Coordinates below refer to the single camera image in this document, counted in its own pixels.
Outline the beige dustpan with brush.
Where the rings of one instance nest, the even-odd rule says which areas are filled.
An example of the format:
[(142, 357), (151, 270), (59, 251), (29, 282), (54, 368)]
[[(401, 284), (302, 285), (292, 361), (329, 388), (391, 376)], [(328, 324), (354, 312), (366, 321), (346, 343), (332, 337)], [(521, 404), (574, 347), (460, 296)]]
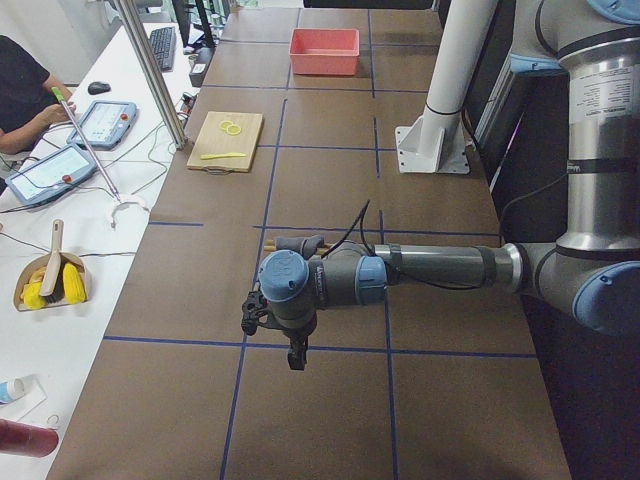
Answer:
[[(78, 256), (71, 253), (63, 252), (61, 250), (63, 228), (64, 228), (64, 222), (62, 220), (56, 219), (53, 221), (50, 251), (46, 255), (43, 255), (33, 260), (32, 262), (30, 262), (24, 268), (23, 272), (20, 274), (17, 281), (16, 288), (15, 288), (14, 299), (13, 299), (14, 306), (18, 311), (28, 311), (28, 309), (26, 309), (22, 305), (19, 305), (19, 293), (22, 289), (22, 285), (29, 279), (30, 275), (37, 268), (41, 266), (46, 267), (46, 273), (45, 273), (43, 285), (41, 288), (41, 295), (48, 296), (54, 290), (54, 286), (57, 283), (57, 278), (59, 276), (61, 265), (65, 261), (76, 264), (78, 269), (82, 271), (82, 276), (84, 277), (85, 288), (86, 288), (86, 292), (88, 294), (88, 299), (89, 299), (90, 275), (84, 265), (84, 262)], [(73, 305), (73, 304), (63, 303), (63, 304), (57, 304), (53, 306), (62, 306), (62, 305)]]

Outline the black keyboard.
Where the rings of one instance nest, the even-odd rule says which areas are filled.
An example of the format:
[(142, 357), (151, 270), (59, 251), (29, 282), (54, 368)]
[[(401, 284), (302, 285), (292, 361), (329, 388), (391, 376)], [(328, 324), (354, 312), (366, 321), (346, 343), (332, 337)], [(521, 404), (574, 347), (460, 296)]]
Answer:
[(171, 71), (174, 66), (176, 32), (173, 26), (157, 28), (151, 31), (149, 43), (162, 72)]

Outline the red bottle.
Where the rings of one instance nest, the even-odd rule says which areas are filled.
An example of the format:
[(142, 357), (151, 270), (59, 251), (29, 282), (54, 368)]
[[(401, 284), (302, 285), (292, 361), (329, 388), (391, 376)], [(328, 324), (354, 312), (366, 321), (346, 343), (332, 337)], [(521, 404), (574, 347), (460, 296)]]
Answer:
[(52, 453), (58, 443), (59, 436), (55, 430), (1, 420), (2, 453), (42, 458)]

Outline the front lemon slice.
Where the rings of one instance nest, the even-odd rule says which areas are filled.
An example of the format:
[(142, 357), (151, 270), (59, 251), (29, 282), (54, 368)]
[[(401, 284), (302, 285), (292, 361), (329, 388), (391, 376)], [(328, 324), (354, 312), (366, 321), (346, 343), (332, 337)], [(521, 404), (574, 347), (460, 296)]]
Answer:
[(239, 135), (242, 132), (242, 127), (237, 125), (237, 124), (232, 123), (232, 124), (228, 125), (225, 128), (225, 132), (228, 135), (236, 136), (236, 135)]

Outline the yellow cloth in dustpan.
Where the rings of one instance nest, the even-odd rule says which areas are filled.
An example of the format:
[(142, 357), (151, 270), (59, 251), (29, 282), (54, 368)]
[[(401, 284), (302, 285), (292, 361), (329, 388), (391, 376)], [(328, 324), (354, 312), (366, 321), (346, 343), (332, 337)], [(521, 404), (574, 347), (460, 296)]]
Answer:
[(77, 265), (71, 262), (63, 262), (54, 286), (53, 292), (48, 296), (41, 295), (46, 267), (37, 268), (22, 285), (19, 293), (19, 305), (28, 310), (39, 310), (57, 304), (78, 304), (88, 299), (84, 277)]

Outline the aluminium frame post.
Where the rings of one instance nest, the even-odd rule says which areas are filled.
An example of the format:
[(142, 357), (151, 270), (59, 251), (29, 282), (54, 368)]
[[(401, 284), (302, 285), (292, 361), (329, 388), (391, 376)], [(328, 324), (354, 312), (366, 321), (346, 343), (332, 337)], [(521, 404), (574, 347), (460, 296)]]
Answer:
[(174, 146), (177, 150), (182, 150), (188, 139), (139, 18), (137, 7), (129, 0), (114, 0), (114, 4)]

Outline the pink plastic bin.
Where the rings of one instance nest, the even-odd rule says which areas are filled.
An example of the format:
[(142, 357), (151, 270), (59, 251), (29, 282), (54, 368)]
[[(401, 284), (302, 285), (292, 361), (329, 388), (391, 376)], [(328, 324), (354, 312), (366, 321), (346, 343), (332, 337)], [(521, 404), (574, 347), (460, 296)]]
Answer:
[(296, 28), (292, 32), (289, 58), (296, 75), (354, 76), (359, 55), (357, 29)]

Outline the white tube bottle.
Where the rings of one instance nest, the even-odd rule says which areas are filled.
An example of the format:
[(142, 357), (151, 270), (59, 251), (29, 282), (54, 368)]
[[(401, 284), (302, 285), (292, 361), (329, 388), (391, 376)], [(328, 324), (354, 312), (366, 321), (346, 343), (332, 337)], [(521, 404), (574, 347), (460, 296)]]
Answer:
[(21, 378), (14, 378), (0, 384), (0, 404), (11, 404), (26, 394), (25, 383)]

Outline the wooden cutting board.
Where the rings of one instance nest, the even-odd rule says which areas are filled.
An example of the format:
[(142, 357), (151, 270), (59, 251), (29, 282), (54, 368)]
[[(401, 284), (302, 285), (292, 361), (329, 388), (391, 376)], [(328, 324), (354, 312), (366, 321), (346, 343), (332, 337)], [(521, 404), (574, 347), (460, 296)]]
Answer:
[[(242, 127), (239, 135), (231, 136), (219, 125), (231, 120)], [(207, 113), (198, 137), (192, 148), (187, 168), (220, 173), (247, 173), (250, 171), (263, 126), (263, 115), (259, 113), (210, 111)], [(201, 154), (242, 152), (243, 158), (200, 160)]]

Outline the near teach pendant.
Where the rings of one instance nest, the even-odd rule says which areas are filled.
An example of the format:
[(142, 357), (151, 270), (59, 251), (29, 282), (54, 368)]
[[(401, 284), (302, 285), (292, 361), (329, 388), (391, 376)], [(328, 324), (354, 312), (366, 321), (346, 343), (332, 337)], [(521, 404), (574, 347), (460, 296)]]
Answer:
[(10, 175), (6, 184), (23, 206), (49, 203), (90, 178), (97, 163), (77, 145), (67, 145)]

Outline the teach pendant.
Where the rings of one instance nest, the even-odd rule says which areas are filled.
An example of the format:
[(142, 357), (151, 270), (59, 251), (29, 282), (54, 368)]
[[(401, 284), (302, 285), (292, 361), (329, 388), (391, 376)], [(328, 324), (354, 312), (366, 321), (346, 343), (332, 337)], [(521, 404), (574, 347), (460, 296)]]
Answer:
[(109, 151), (127, 135), (137, 113), (133, 102), (93, 101), (78, 123), (95, 150)]
[(49, 203), (90, 178), (97, 163), (77, 145), (67, 145), (10, 175), (6, 184), (23, 206)]

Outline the black computer mouse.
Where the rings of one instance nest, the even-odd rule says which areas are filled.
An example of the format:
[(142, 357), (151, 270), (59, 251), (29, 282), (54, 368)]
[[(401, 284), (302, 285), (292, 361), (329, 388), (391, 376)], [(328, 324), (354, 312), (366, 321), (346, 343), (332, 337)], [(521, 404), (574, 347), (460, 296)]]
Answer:
[(94, 81), (87, 87), (87, 92), (90, 95), (99, 95), (111, 91), (111, 86), (106, 82)]

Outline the grey and pink cloth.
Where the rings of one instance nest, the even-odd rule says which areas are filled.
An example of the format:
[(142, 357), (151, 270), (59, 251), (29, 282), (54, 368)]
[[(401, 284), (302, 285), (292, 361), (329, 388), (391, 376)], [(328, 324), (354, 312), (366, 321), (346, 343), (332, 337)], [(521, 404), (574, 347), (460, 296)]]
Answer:
[(285, 237), (279, 236), (274, 239), (277, 250), (291, 250), (304, 258), (310, 258), (323, 248), (325, 239), (322, 235), (312, 235), (307, 237)]

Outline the person in black shirt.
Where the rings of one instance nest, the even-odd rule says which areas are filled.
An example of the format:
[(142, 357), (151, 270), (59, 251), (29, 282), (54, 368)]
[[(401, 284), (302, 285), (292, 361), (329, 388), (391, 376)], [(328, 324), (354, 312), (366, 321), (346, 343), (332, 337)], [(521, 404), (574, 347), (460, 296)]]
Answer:
[(52, 92), (57, 88), (72, 111), (72, 93), (29, 52), (8, 36), (1, 36), (1, 153), (32, 150), (53, 124), (66, 122), (67, 113)]

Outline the reacher grabber tool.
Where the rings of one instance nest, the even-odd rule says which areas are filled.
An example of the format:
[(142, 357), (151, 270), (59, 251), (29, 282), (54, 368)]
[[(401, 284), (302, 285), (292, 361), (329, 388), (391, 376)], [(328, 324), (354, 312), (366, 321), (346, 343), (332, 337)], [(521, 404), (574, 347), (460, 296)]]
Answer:
[(111, 177), (109, 176), (108, 172), (105, 170), (105, 168), (103, 167), (103, 165), (101, 164), (101, 161), (99, 160), (93, 146), (90, 144), (89, 139), (86, 137), (86, 135), (84, 134), (81, 126), (79, 125), (78, 121), (75, 118), (74, 113), (71, 111), (71, 108), (69, 107), (68, 102), (66, 101), (64, 95), (61, 93), (61, 91), (59, 90), (58, 87), (52, 87), (51, 88), (51, 92), (54, 94), (54, 96), (56, 97), (56, 99), (58, 100), (58, 102), (61, 104), (62, 108), (64, 109), (64, 111), (66, 112), (71, 124), (73, 125), (76, 133), (79, 135), (79, 137), (81, 138), (82, 142), (84, 143), (87, 152), (89, 153), (90, 157), (93, 159), (93, 161), (96, 163), (96, 166), (100, 172), (100, 174), (102, 175), (103, 179), (105, 180), (111, 195), (112, 195), (112, 206), (107, 210), (107, 214), (106, 214), (106, 218), (108, 220), (108, 223), (110, 224), (112, 229), (116, 228), (116, 220), (115, 220), (115, 214), (118, 208), (127, 205), (127, 204), (136, 204), (139, 205), (143, 210), (145, 211), (149, 211), (149, 207), (147, 206), (145, 200), (143, 198), (141, 198), (139, 195), (134, 195), (134, 194), (123, 194), (121, 193), (118, 188), (116, 187), (116, 185), (114, 184), (114, 182), (112, 181)]

